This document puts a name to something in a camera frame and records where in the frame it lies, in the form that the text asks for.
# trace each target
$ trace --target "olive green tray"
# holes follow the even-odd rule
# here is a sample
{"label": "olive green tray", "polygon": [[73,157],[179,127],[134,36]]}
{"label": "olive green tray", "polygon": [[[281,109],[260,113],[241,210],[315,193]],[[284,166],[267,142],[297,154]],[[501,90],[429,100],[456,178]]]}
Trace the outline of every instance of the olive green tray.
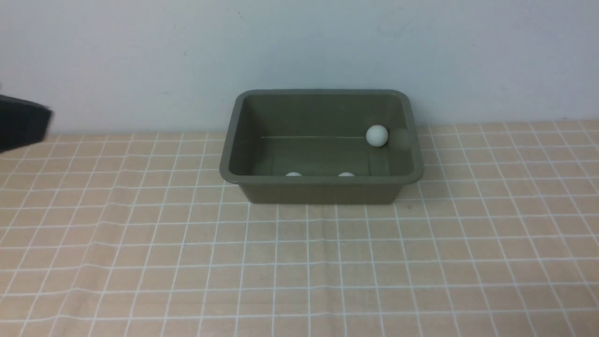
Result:
{"label": "olive green tray", "polygon": [[[380,148],[365,138],[377,124],[389,131]],[[252,203],[389,204],[423,173],[410,101],[393,90],[245,92],[220,162],[223,179]]]}

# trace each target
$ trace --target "black object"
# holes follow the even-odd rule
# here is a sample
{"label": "black object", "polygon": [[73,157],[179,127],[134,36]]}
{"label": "black object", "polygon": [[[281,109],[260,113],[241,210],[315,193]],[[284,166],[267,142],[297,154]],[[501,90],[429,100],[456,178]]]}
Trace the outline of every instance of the black object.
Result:
{"label": "black object", "polygon": [[41,104],[0,95],[0,154],[43,141],[51,119]]}

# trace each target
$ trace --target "white ball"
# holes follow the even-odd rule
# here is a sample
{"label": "white ball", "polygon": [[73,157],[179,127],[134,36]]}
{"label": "white ball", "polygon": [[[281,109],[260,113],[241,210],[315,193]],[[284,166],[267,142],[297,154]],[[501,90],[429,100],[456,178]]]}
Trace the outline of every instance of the white ball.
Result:
{"label": "white ball", "polygon": [[385,145],[388,139],[389,131],[382,125],[373,125],[366,131],[366,141],[377,148]]}

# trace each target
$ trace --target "white wall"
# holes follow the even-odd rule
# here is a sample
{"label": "white wall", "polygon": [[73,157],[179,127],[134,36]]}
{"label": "white wall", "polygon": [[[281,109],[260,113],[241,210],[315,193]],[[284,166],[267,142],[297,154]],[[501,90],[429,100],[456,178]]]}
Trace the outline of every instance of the white wall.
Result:
{"label": "white wall", "polygon": [[257,88],[389,88],[420,123],[599,116],[597,0],[3,0],[2,93],[55,132],[224,130]]}

